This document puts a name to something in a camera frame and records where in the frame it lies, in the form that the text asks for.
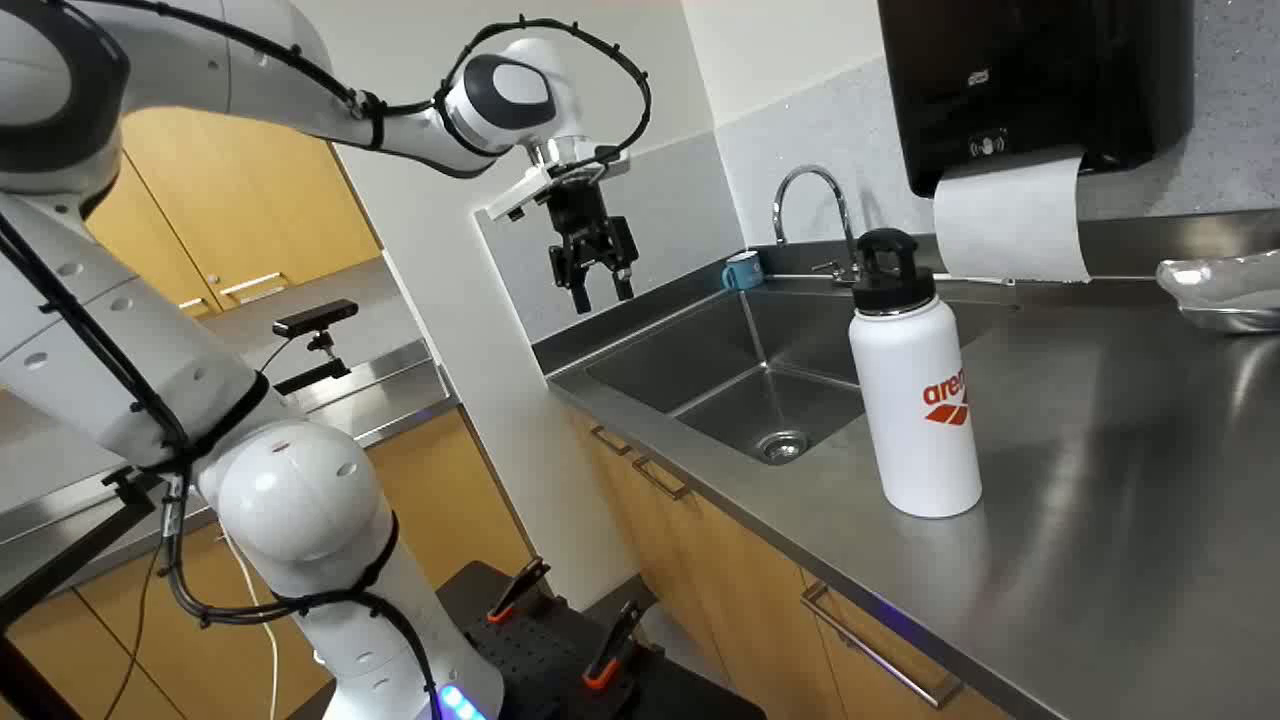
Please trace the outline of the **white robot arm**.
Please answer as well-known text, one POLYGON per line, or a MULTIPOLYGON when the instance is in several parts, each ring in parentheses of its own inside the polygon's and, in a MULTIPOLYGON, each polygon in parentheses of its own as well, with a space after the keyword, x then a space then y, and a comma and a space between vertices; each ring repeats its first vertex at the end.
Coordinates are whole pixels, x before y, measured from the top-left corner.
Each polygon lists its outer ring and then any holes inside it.
POLYGON ((294 0, 0 0, 0 380, 208 498, 273 586, 249 617, 287 617, 336 681, 333 720, 503 713, 509 684, 452 624, 399 540, 363 446, 282 398, 264 372, 121 264, 90 211, 121 181, 121 121, 205 108, 316 140, 481 175, 519 147, 503 207, 556 207, 566 247, 605 254, 600 181, 625 152, 586 132, 538 20, 462 50, 433 96, 390 104, 333 75, 294 0))

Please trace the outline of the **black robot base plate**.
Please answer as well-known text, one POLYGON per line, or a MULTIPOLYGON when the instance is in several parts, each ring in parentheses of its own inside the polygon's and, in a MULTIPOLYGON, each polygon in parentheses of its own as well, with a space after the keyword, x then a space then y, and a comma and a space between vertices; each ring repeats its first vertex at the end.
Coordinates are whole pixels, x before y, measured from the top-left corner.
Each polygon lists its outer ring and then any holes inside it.
POLYGON ((509 579, 473 561, 439 590, 406 577, 294 600, 333 675, 322 720, 766 720, 751 700, 647 645, 609 690, 586 690, 579 673, 618 617, 589 618, 540 579, 491 626, 486 613, 509 579))

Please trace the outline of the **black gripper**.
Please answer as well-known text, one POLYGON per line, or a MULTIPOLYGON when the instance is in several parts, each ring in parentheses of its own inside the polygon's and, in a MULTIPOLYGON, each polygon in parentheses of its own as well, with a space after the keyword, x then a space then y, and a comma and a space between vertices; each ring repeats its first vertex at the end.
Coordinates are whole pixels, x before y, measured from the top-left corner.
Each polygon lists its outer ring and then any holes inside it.
POLYGON ((634 298, 634 264, 642 258, 625 217, 605 207, 597 184, 570 184, 544 194, 549 220, 561 243, 549 251, 551 280, 573 291, 573 307, 594 310, 586 273, 605 264, 614 273, 618 298, 634 298))

